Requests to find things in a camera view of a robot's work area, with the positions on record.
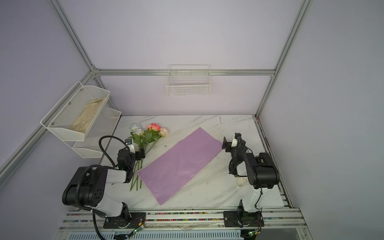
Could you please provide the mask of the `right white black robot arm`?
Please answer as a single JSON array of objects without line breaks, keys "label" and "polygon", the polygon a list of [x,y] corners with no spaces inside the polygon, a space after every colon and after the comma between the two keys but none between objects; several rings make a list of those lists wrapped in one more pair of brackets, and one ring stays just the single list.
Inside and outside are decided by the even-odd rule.
[{"label": "right white black robot arm", "polygon": [[280,173],[270,154],[253,151],[246,146],[240,133],[235,133],[232,141],[223,138],[222,149],[231,154],[229,174],[236,178],[248,179],[254,188],[239,203],[241,213],[258,213],[262,210],[261,203],[270,189],[280,183]]}]

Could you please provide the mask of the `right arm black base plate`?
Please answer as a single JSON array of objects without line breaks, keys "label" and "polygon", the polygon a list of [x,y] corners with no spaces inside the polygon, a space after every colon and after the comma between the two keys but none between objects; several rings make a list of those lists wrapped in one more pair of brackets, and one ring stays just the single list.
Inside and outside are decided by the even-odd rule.
[{"label": "right arm black base plate", "polygon": [[260,211],[255,213],[247,213],[237,211],[224,211],[225,227],[263,227],[264,219]]}]

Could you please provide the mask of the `white blue fake rose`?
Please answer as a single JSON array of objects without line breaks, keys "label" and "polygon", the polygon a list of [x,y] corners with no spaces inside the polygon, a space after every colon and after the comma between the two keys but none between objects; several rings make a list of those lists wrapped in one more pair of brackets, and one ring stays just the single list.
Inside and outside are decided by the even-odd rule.
[{"label": "white blue fake rose", "polygon": [[[141,143],[142,143],[142,135],[143,135],[143,128],[141,125],[133,125],[131,127],[131,135],[133,137],[134,143],[137,145],[137,151],[140,152],[141,150]],[[140,163],[135,163],[134,167],[134,178],[133,182],[131,184],[130,191],[132,191],[134,188],[138,187],[138,176],[137,176],[137,170],[139,169]]]}]

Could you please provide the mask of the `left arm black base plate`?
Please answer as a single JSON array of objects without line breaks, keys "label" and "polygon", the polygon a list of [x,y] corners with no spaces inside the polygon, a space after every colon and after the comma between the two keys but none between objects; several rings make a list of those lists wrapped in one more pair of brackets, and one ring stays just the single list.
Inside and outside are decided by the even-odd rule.
[{"label": "left arm black base plate", "polygon": [[140,224],[144,225],[147,213],[130,212],[128,217],[108,217],[105,219],[104,229],[136,229]]}]

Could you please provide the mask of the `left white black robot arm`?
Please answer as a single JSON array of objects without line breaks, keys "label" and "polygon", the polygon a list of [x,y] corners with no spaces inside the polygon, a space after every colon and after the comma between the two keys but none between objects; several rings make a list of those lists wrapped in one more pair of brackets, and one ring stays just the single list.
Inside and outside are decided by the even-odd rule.
[{"label": "left white black robot arm", "polygon": [[106,153],[102,145],[104,139],[115,139],[124,144],[119,150],[117,163],[111,161],[111,167],[90,165],[79,167],[62,195],[62,202],[81,210],[90,211],[103,218],[123,219],[129,221],[131,214],[127,204],[119,202],[105,193],[107,184],[126,184],[131,182],[135,173],[136,162],[144,156],[136,151],[132,138],[122,140],[115,136],[103,136],[99,139],[99,147]]}]

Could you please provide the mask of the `red pink fake rose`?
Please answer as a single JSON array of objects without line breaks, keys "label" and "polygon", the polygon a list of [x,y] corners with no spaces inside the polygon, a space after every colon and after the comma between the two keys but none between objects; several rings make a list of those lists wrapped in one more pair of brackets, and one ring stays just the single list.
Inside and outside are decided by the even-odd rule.
[{"label": "red pink fake rose", "polygon": [[137,132],[139,136],[139,147],[140,150],[144,149],[145,155],[152,149],[156,142],[162,138],[162,127],[158,124],[150,124],[142,133]]}]

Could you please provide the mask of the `pink purple wrapping paper sheet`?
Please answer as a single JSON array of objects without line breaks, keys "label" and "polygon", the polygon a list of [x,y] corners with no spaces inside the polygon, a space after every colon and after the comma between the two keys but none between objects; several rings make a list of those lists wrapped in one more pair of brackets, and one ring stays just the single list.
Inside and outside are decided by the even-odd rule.
[{"label": "pink purple wrapping paper sheet", "polygon": [[163,155],[138,171],[159,205],[163,205],[222,150],[222,143],[196,129]]}]

